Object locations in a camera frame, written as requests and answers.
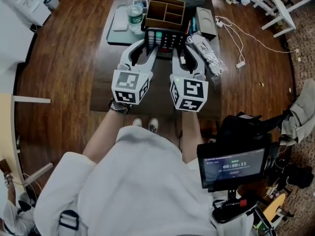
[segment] tablet screen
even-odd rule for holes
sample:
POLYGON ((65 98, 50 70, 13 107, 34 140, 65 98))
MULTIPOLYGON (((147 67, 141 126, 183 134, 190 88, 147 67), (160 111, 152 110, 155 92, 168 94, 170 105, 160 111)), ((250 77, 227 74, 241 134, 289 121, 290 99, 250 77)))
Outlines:
POLYGON ((247 177, 259 174, 265 149, 257 149, 244 153, 204 158, 204 173, 206 182, 247 177))

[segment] water bottle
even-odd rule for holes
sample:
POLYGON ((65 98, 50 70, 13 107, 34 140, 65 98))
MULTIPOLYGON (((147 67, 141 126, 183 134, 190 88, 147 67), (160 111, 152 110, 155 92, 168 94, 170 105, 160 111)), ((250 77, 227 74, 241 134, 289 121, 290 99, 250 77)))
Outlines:
POLYGON ((143 4, 137 3, 134 4, 134 0, 128 0, 128 25, 129 29, 133 31, 135 34, 142 33, 141 31, 141 23, 142 23, 142 13, 143 13, 143 4))

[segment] bottle label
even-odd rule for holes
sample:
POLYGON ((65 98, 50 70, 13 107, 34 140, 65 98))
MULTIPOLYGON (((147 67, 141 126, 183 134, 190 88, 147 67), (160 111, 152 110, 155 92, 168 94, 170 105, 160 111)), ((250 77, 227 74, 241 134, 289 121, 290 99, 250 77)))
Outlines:
POLYGON ((129 23, 131 24, 139 24, 142 21, 142 14, 132 17, 132 16, 128 16, 129 18, 129 23))

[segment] wooden box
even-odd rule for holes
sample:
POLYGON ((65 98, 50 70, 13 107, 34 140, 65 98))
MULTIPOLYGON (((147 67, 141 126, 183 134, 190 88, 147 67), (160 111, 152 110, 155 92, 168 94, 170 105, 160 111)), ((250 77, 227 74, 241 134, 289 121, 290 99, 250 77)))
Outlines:
POLYGON ((180 30, 185 2, 180 0, 150 0, 146 27, 180 30))

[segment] wooden table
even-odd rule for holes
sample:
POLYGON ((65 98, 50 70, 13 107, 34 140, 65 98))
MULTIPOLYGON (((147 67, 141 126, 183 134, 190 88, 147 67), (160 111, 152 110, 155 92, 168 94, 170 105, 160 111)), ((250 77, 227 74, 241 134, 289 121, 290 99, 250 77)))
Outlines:
POLYGON ((9 93, 0 93, 0 160, 5 159, 11 170, 11 175, 16 182, 15 188, 21 192, 25 187, 35 181, 42 174, 53 167, 47 164, 34 174, 24 178, 19 160, 19 150, 16 148, 14 126, 14 102, 50 103, 50 99, 13 96, 9 93))
MULTIPOLYGON (((204 7, 213 11, 211 0, 205 0, 204 7)), ((111 10, 108 14, 107 21, 102 34, 100 47, 96 55, 96 68, 93 78, 92 94, 91 94, 91 111, 108 111, 108 103, 112 96, 111 84, 114 69, 120 61, 126 46, 109 45, 106 41, 107 33, 110 29, 116 8, 125 4, 126 0, 114 0, 111 10)), ((185 18, 189 17, 188 11, 185 11, 185 18)), ((215 38, 210 42, 215 53, 219 55, 219 41, 215 38)), ((165 116, 173 115, 173 101, 169 92, 170 79, 172 72, 172 64, 168 60, 157 59, 153 67, 153 79, 151 80, 150 89, 146 93, 141 103, 131 110, 131 114, 148 115, 148 116, 165 116)), ((208 101, 198 113, 198 117, 202 119, 215 119, 221 117, 221 79, 215 78, 207 74, 209 82, 208 101)))

